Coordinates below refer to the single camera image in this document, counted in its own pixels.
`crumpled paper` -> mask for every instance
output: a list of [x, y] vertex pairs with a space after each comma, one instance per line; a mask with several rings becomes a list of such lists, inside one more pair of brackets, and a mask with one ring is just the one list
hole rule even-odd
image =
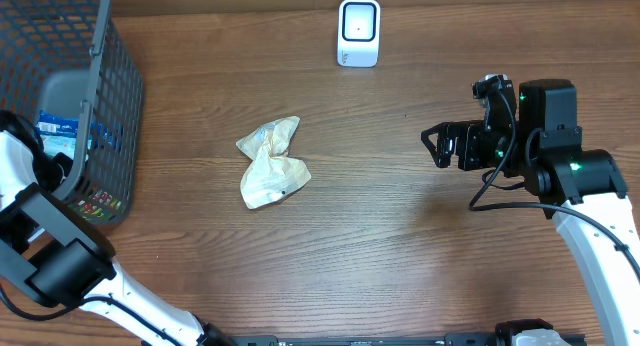
[[307, 165], [287, 157], [300, 118], [291, 116], [260, 126], [236, 146], [253, 160], [240, 181], [245, 204], [255, 209], [279, 201], [311, 180]]

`mesh basket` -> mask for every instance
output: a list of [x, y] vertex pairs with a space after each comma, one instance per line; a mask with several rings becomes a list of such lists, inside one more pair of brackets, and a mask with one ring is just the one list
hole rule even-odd
[[73, 166], [54, 192], [94, 225], [131, 204], [143, 83], [111, 0], [0, 0], [0, 109], [78, 120]]

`item in basket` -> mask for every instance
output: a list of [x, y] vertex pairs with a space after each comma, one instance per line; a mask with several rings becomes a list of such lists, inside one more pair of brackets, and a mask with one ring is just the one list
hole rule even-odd
[[58, 117], [40, 111], [40, 119], [36, 124], [41, 135], [63, 136], [68, 138], [78, 137], [78, 119]]
[[96, 191], [91, 201], [80, 200], [76, 205], [77, 211], [83, 216], [88, 215], [98, 218], [110, 217], [112, 213], [109, 209], [124, 211], [124, 208], [121, 209], [121, 201], [118, 201], [112, 195], [102, 190]]
[[[98, 122], [97, 124], [91, 124], [91, 130], [95, 130], [96, 133], [102, 134], [102, 139], [104, 141], [107, 141], [107, 143], [110, 146], [113, 146], [116, 151], [120, 151], [122, 144], [121, 142], [118, 142], [118, 140], [122, 140], [124, 137], [124, 127], [121, 126], [119, 131], [114, 132], [113, 129], [109, 129], [106, 125], [103, 125], [102, 122]], [[98, 148], [97, 140], [93, 145], [93, 148]]]
[[42, 135], [44, 153], [49, 157], [55, 157], [59, 153], [65, 154], [73, 160], [76, 151], [76, 139], [66, 136]]

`basket handle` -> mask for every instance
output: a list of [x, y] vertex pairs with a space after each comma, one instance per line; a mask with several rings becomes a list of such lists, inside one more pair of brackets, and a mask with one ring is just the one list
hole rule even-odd
[[96, 31], [93, 33], [93, 42], [89, 47], [91, 57], [97, 57], [102, 54], [104, 46], [105, 34], [109, 25], [109, 17], [111, 16], [111, 0], [100, 0], [100, 8], [98, 9], [98, 19], [96, 21]]

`blue packaging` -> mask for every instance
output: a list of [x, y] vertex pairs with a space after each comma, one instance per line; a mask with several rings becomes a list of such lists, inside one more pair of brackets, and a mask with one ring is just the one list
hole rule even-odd
[[40, 111], [40, 119], [36, 127], [42, 135], [78, 137], [78, 119], [76, 118], [58, 117]]

